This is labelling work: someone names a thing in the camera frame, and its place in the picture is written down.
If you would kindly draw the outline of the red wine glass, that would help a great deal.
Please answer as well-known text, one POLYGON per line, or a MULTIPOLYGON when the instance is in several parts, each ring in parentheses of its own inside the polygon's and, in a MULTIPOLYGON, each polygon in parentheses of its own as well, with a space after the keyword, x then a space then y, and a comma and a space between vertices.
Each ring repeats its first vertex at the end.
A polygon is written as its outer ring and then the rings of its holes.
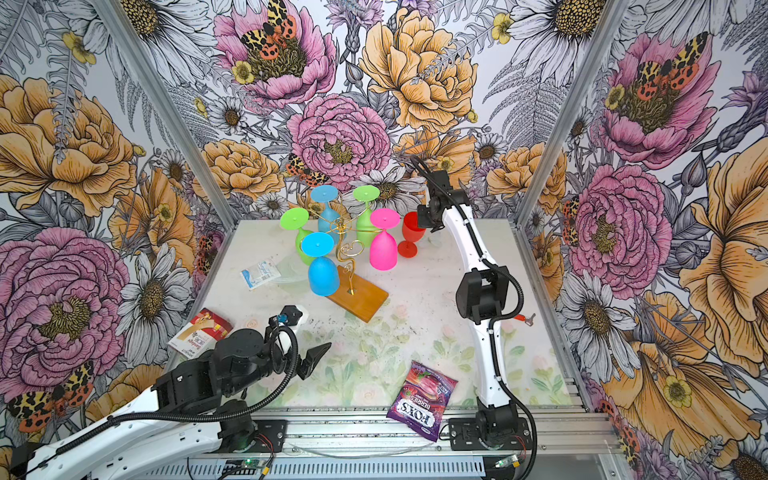
POLYGON ((418 212, 407 213, 402 222, 403 240, 398 244, 399 255, 414 258, 418 254, 417 242, 423 238, 425 232, 426 229, 419 226, 418 212))

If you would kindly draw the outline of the blue front wine glass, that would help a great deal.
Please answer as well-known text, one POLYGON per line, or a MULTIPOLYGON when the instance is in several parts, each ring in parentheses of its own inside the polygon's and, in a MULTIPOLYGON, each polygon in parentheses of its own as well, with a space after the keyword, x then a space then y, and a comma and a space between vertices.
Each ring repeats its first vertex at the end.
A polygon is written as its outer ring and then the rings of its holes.
POLYGON ((302 252, 312 259, 308 269, 310 289, 322 297, 333 295, 340 287, 337 266, 328 257, 334 248, 333 238, 325 232, 311 233, 301 244, 302 252))

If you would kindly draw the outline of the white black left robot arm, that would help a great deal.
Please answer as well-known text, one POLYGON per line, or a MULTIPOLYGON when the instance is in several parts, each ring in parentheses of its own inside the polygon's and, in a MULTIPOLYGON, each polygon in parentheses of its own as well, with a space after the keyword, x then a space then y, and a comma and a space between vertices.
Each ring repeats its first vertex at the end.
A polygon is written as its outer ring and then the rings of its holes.
POLYGON ((130 477, 185 453, 244 442, 255 434, 253 414, 294 377, 307 379, 330 348, 324 343, 301 354, 286 325, 237 330, 80 432, 14 448, 9 472, 18 479, 130 477))

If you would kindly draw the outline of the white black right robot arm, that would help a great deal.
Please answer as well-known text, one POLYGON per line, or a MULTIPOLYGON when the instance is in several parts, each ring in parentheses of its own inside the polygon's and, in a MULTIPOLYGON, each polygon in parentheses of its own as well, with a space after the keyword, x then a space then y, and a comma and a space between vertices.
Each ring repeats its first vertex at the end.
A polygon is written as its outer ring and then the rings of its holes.
POLYGON ((444 171, 423 171, 428 201, 417 208, 418 226, 447 230, 459 251, 463 276, 455 293, 458 314, 470 323, 476 354, 475 425, 489 447, 516 440, 528 453, 536 448, 530 410, 511 391, 503 359, 501 323, 522 313, 524 291, 509 269, 498 264, 481 238, 472 206, 451 187, 444 171))

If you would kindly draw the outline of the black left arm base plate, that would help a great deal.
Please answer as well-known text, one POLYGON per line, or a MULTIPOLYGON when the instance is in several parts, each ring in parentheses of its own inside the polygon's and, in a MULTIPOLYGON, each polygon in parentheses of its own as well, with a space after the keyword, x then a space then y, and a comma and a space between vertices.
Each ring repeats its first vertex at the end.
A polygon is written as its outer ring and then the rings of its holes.
POLYGON ((287 436, 285 420, 251 421, 244 433, 237 434, 233 453, 281 453, 287 436))

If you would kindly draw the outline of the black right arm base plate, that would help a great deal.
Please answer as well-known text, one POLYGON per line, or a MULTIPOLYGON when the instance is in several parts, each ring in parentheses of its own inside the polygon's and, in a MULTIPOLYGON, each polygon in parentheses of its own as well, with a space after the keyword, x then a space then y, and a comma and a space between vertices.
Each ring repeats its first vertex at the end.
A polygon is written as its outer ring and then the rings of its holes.
POLYGON ((475 418, 448 420, 448 441, 453 451, 531 451, 532 429, 524 418, 517 425, 481 426, 475 418))

